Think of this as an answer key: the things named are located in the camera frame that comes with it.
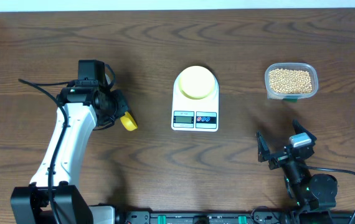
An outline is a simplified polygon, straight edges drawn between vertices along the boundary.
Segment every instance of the green connector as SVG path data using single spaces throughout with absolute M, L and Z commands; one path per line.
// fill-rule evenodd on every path
M 247 217 L 239 216 L 239 224 L 247 224 Z
M 158 224 L 166 224 L 166 216 L 158 215 Z
M 298 101 L 298 99 L 283 99 L 283 100 L 291 103 L 296 103 Z

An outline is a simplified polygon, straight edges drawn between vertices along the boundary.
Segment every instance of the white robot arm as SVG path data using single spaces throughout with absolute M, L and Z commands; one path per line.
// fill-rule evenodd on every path
M 80 60 L 78 80 L 68 82 L 57 99 L 39 86 L 67 82 L 35 84 L 20 80 L 45 93 L 59 108 L 52 139 L 38 171 L 28 187 L 16 187 L 12 193 L 11 207 L 17 223 L 115 224 L 112 206 L 89 207 L 78 191 L 82 161 L 93 129 L 109 128 L 117 119 L 129 131 L 137 128 L 122 92 L 110 91 L 115 77 L 110 81 L 105 66 L 114 75 L 103 62 Z M 49 202 L 52 216 L 41 210 Z
M 53 185 L 58 186 L 60 182 L 75 185 L 79 189 L 79 174 L 85 155 L 86 145 L 90 134 L 97 123 L 96 112 L 92 105 L 84 106 L 83 103 L 66 103 L 64 110 L 69 117 L 69 123 L 59 153 L 55 161 L 55 173 Z M 47 176 L 50 160 L 52 159 L 55 146 L 62 131 L 64 117 L 61 110 L 57 110 L 57 122 L 52 139 L 47 148 L 46 155 L 39 166 L 38 171 L 32 177 L 30 184 L 37 187 L 47 187 Z

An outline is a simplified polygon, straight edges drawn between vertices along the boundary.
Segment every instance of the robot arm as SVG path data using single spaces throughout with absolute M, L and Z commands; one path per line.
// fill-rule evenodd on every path
M 57 99 L 40 84 L 21 81 L 51 97 L 59 108 L 53 136 L 38 171 L 28 187 L 16 187 L 12 193 L 11 207 L 17 223 L 114 224 L 113 207 L 89 207 L 78 191 L 80 169 L 93 129 L 109 128 L 119 118 L 127 130 L 137 128 L 122 92 L 110 91 L 115 77 L 110 81 L 105 66 L 114 75 L 103 62 L 80 60 L 78 79 L 68 82 Z M 41 210 L 49 202 L 53 216 Z
M 69 185 L 75 185 L 79 189 L 79 174 L 83 156 L 85 155 L 89 136 L 96 126 L 97 117 L 93 106 L 84 106 L 83 103 L 66 103 L 64 110 L 69 117 L 69 123 L 56 158 L 53 183 L 54 186 L 58 186 L 60 182 L 66 182 Z M 37 187 L 47 187 L 47 176 L 49 174 L 47 168 L 59 140 L 63 123 L 63 114 L 58 109 L 52 139 L 46 155 L 38 171 L 32 177 L 30 184 L 35 184 Z
M 271 154 L 266 141 L 257 133 L 258 161 L 268 161 L 269 169 L 282 168 L 287 192 L 295 198 L 299 210 L 292 210 L 288 216 L 292 223 L 308 223 L 319 220 L 320 223 L 335 223 L 330 209 L 336 206 L 335 196 L 338 191 L 337 179 L 328 174 L 311 175 L 309 169 L 329 172 L 344 172 L 355 175 L 350 170 L 308 167 L 305 159 L 315 152 L 313 146 L 317 138 L 306 130 L 297 120 L 293 121 L 296 135 L 290 137 L 290 144 L 284 150 Z M 342 222 L 355 223 L 355 211 Z

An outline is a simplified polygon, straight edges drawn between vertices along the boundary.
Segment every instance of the scale platform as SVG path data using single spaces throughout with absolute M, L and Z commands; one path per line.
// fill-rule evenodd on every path
M 171 127 L 178 131 L 217 131 L 219 84 L 206 68 L 183 70 L 173 86 Z

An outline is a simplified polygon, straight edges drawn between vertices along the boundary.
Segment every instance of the wooden table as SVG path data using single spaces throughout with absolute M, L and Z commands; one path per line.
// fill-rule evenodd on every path
M 72 80 L 91 58 L 115 70 L 139 129 L 92 133 L 80 179 L 88 204 L 292 206 L 282 170 L 257 162 L 255 132 L 282 146 L 294 118 L 318 138 L 309 165 L 355 170 L 355 9 L 0 13 L 0 223 L 14 222 L 11 192 L 29 184 L 55 124 L 54 103 L 17 78 Z M 317 94 L 268 100 L 263 74 L 276 62 L 314 66 Z M 216 133 L 170 127 L 173 82 L 190 65 L 219 80 Z M 355 176 L 333 175 L 336 209 L 354 210 Z

